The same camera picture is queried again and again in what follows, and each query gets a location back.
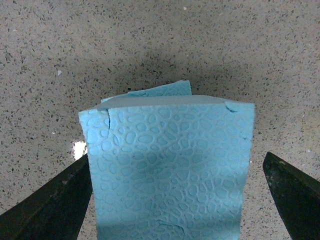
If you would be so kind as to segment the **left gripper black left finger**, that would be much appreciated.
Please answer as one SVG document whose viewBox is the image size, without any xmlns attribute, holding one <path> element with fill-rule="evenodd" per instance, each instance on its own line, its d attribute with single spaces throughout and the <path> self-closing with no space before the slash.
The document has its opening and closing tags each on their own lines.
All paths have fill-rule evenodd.
<svg viewBox="0 0 320 240">
<path fill-rule="evenodd" d="M 0 216 L 2 240 L 76 240 L 92 181 L 88 156 L 80 159 Z"/>
</svg>

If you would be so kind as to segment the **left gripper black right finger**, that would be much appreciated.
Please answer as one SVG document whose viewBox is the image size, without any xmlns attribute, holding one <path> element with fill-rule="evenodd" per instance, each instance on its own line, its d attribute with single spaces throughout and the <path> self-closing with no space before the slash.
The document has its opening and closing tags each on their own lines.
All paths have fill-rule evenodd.
<svg viewBox="0 0 320 240">
<path fill-rule="evenodd" d="M 293 240 L 320 238 L 320 182 L 267 152 L 263 172 L 277 211 Z"/>
</svg>

